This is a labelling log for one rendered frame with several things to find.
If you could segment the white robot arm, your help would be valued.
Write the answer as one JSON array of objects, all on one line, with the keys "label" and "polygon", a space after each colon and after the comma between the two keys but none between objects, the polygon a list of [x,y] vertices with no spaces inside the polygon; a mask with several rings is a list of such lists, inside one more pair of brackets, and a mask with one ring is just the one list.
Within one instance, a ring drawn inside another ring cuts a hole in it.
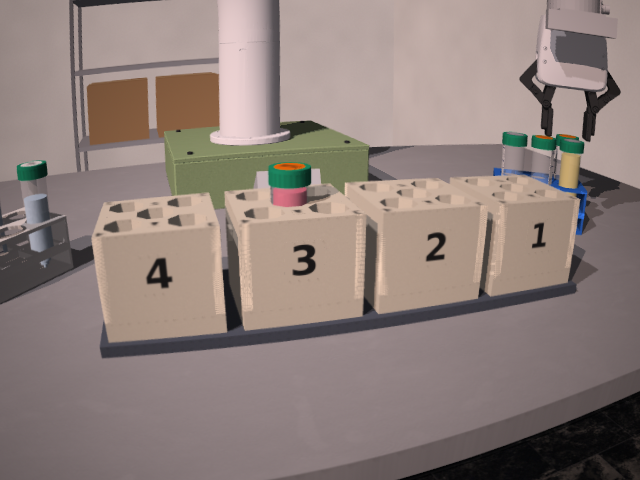
[{"label": "white robot arm", "polygon": [[[602,2],[547,0],[545,29],[617,38],[618,19],[606,17],[610,6]],[[288,140],[290,131],[280,128],[279,0],[217,5],[220,130],[210,141],[245,146]]]}]

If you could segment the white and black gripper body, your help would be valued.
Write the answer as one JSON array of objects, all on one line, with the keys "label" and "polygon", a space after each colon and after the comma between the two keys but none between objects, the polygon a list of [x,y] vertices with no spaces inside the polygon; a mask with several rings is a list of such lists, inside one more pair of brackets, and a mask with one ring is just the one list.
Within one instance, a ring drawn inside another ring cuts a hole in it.
[{"label": "white and black gripper body", "polygon": [[537,36],[536,80],[552,87],[589,92],[605,90],[606,38],[545,29],[545,16],[541,15]]}]

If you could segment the blue tube rack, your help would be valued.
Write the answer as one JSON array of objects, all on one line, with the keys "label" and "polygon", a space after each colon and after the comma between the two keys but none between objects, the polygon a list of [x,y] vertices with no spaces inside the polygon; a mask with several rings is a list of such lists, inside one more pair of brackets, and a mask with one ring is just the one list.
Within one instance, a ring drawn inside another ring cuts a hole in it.
[{"label": "blue tube rack", "polygon": [[[501,168],[494,168],[494,176],[499,176],[501,175]],[[527,175],[531,177],[531,172],[528,171],[523,171],[523,175]],[[572,188],[565,188],[562,186],[558,185],[558,180],[554,178],[554,176],[552,177],[552,184],[551,186],[562,190],[564,192],[570,192],[570,193],[578,193],[577,194],[577,198],[581,199],[580,200],[580,206],[579,206],[579,214],[578,214],[578,221],[577,221],[577,229],[576,229],[576,235],[581,235],[582,234],[582,228],[583,228],[583,221],[584,221],[584,213],[585,213],[585,206],[586,206],[586,198],[587,198],[587,190],[584,188],[584,186],[581,184],[581,182],[579,181],[579,185],[578,188],[572,189]]]}]

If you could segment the white tube rack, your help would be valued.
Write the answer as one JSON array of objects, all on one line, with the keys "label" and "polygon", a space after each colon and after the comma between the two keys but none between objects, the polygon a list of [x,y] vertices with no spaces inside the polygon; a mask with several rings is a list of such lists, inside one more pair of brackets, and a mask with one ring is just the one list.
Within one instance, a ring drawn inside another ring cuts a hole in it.
[{"label": "white tube rack", "polygon": [[[9,219],[23,214],[24,218]],[[3,215],[0,233],[14,229],[22,231],[0,235],[0,246],[8,245],[8,252],[0,255],[0,303],[74,268],[67,223],[61,214],[50,212],[50,218],[42,223],[28,224],[24,207]],[[51,225],[54,246],[41,252],[31,250],[28,235]],[[17,245],[26,240],[27,244]],[[51,257],[47,268],[39,264]]]}]

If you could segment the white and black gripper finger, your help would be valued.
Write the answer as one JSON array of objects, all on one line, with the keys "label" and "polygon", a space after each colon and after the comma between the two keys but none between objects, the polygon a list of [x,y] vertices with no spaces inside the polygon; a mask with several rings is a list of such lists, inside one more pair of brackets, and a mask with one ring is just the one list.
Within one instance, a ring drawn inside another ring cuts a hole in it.
[{"label": "white and black gripper finger", "polygon": [[537,59],[533,64],[520,76],[520,82],[536,97],[542,105],[541,129],[545,130],[546,136],[552,136],[553,127],[553,109],[552,98],[556,87],[545,85],[543,92],[533,83],[532,78],[537,73]]},{"label": "white and black gripper finger", "polygon": [[595,134],[596,114],[611,100],[620,95],[621,91],[608,71],[608,90],[597,98],[596,92],[584,91],[587,107],[583,117],[582,138],[590,142]]}]

